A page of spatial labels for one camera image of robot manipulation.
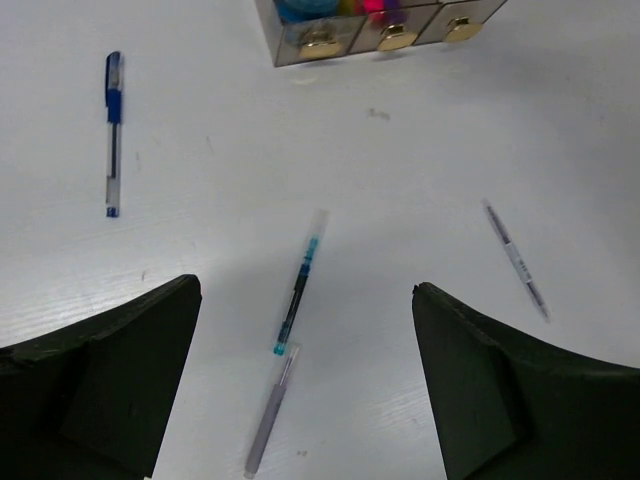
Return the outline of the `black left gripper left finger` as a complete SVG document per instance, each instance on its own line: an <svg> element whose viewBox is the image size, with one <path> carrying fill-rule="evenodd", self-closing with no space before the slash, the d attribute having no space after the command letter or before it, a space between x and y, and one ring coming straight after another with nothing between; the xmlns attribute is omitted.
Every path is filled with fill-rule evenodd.
<svg viewBox="0 0 640 480"><path fill-rule="evenodd" d="M201 301L181 275L2 348L2 478L151 478Z"/></svg>

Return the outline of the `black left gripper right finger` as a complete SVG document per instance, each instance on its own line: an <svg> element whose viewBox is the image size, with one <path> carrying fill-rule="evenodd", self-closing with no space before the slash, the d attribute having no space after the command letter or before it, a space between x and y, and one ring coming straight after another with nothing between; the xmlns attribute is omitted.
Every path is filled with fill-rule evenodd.
<svg viewBox="0 0 640 480"><path fill-rule="evenodd" d="M635 479L639 372L492 319L430 283L412 312L450 479Z"/></svg>

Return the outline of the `blue ballpoint pen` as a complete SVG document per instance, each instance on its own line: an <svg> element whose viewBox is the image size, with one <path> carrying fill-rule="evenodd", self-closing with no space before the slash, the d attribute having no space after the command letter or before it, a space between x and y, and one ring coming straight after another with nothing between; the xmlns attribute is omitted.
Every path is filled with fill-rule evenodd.
<svg viewBox="0 0 640 480"><path fill-rule="evenodd" d="M124 60L120 51L106 57L105 106L108 125L106 217L118 218L121 197L121 127L123 113Z"/></svg>

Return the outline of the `purple capped black highlighter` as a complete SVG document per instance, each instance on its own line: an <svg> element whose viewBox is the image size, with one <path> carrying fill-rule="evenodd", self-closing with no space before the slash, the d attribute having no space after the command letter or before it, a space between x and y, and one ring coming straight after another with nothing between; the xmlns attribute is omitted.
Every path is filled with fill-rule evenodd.
<svg viewBox="0 0 640 480"><path fill-rule="evenodd" d="M406 21L406 12L401 0L383 1L383 22L385 24L402 24Z"/></svg>

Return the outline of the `pink capped black highlighter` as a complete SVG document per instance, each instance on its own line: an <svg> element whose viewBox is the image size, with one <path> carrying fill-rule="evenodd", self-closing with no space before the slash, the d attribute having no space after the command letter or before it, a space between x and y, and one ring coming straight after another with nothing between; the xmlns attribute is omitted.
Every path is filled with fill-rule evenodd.
<svg viewBox="0 0 640 480"><path fill-rule="evenodd" d="M368 19L374 24L380 24L385 18L384 0L363 0L362 9L368 15Z"/></svg>

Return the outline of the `yellow capped black highlighter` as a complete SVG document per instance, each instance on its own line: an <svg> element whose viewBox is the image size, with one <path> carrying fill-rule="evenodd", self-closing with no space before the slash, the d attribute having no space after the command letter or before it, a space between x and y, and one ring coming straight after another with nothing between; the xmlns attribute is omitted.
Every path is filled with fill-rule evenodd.
<svg viewBox="0 0 640 480"><path fill-rule="evenodd" d="M355 16L363 12L361 0L339 0L336 13L339 16Z"/></svg>

